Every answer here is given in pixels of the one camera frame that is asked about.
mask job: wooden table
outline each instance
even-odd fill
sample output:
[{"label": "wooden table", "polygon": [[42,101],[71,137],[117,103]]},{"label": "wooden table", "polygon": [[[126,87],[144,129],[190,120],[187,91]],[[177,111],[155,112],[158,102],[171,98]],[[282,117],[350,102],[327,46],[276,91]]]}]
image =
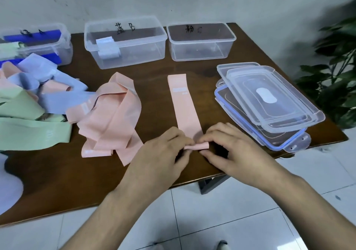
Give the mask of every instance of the wooden table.
[{"label": "wooden table", "polygon": [[[202,129],[217,122],[231,122],[229,116],[214,99],[215,84],[220,79],[216,66],[223,63],[258,62],[269,65],[288,79],[281,69],[236,24],[229,24],[237,40],[228,58],[175,62],[171,59],[166,43],[163,60],[116,69],[101,70],[91,54],[85,50],[83,34],[73,34],[74,47],[71,64],[59,69],[72,77],[80,78],[95,91],[115,73],[120,72],[134,80],[142,102],[142,112],[136,131],[143,142],[161,135],[171,126],[177,126],[167,75],[187,74],[187,82]],[[311,146],[347,140],[346,135],[326,119],[307,131]],[[6,171],[18,176],[24,183],[20,200],[0,216],[0,225],[48,216],[75,209],[97,206],[113,190],[124,175],[118,156],[82,158],[81,148],[86,138],[73,126],[70,143],[57,144],[39,151],[10,152]],[[224,156],[225,149],[212,145],[211,150]],[[274,158],[286,153],[266,149]],[[190,162],[174,186],[221,175],[198,152],[193,152]]]}]

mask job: white tile floor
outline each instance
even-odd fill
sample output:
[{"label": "white tile floor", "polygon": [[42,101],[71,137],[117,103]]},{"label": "white tile floor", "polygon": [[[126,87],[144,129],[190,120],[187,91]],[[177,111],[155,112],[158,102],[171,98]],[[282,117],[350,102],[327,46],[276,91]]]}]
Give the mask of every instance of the white tile floor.
[{"label": "white tile floor", "polygon": [[[350,140],[278,159],[305,178],[346,218],[356,224],[356,129]],[[0,229],[1,250],[57,250],[95,208],[51,216]],[[214,250],[220,240],[231,249],[306,250],[287,216],[266,194],[230,178],[207,195],[196,183],[167,191],[152,203],[120,250]]]}]

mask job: metal table leg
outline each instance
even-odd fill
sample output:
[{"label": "metal table leg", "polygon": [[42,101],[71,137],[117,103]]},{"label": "metal table leg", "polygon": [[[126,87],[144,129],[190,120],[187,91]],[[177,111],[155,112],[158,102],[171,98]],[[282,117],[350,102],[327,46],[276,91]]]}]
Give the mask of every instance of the metal table leg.
[{"label": "metal table leg", "polygon": [[211,190],[213,190],[215,187],[222,184],[224,181],[226,181],[229,178],[230,176],[228,175],[221,175],[213,179],[206,179],[206,180],[199,181],[198,184],[200,188],[200,193],[202,195],[209,193]]}]

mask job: left hand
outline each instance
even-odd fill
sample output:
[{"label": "left hand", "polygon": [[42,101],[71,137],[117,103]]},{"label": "left hand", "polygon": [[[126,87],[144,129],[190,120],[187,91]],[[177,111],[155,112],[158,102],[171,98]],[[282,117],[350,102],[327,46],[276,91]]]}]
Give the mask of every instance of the left hand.
[{"label": "left hand", "polygon": [[193,139],[176,127],[147,141],[132,159],[118,188],[124,188],[148,206],[179,178],[192,151],[185,150],[177,161],[176,156],[184,146],[194,144]]}]

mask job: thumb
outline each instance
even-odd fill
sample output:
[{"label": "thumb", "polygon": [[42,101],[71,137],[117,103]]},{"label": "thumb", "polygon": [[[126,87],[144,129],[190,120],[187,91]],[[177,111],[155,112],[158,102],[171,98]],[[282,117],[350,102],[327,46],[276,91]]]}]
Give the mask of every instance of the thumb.
[{"label": "thumb", "polygon": [[185,167],[188,165],[191,152],[191,149],[184,150],[182,157],[179,158],[178,161],[174,164],[174,171],[177,178],[180,176],[183,169],[185,169]]},{"label": "thumb", "polygon": [[205,156],[210,164],[212,164],[213,166],[217,167],[218,169],[224,171],[226,174],[229,175],[229,170],[232,165],[230,160],[218,156],[212,153],[211,151],[208,151],[207,149],[200,151],[200,154]]}]

